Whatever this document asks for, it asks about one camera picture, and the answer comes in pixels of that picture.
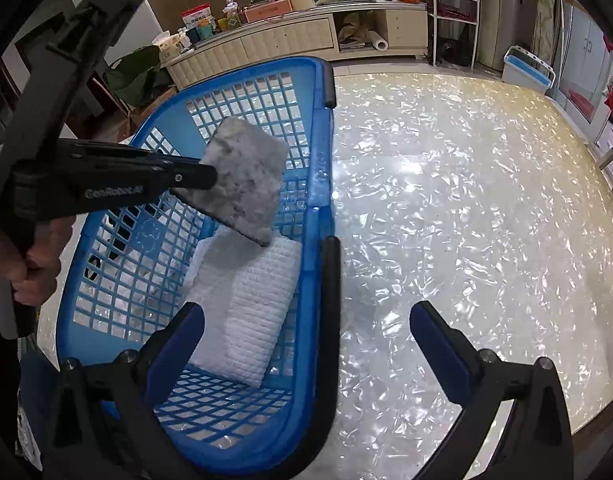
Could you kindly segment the person's left hand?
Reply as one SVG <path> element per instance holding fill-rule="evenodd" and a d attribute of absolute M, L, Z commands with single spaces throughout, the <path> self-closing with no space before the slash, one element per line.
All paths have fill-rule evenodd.
<path fill-rule="evenodd" d="M 45 234 L 22 256 L 0 230 L 0 278 L 12 285 L 14 298 L 29 307 L 41 307 L 57 289 L 60 256 L 73 233 L 76 218 L 52 220 Z"/>

